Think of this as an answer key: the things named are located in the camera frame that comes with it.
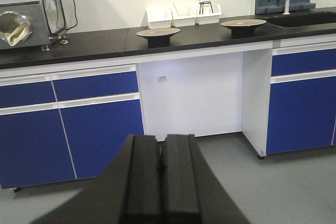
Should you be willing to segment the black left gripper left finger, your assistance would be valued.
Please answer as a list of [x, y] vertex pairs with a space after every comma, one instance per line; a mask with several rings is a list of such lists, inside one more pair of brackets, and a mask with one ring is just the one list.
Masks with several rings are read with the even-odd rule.
[[34, 223], [159, 223], [160, 150], [154, 136], [129, 135], [87, 187]]

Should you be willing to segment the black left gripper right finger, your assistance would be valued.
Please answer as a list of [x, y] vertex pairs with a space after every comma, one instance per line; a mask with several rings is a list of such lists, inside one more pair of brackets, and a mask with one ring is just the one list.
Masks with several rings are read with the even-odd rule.
[[194, 135], [169, 134], [162, 161], [164, 223], [249, 223], [209, 167]]

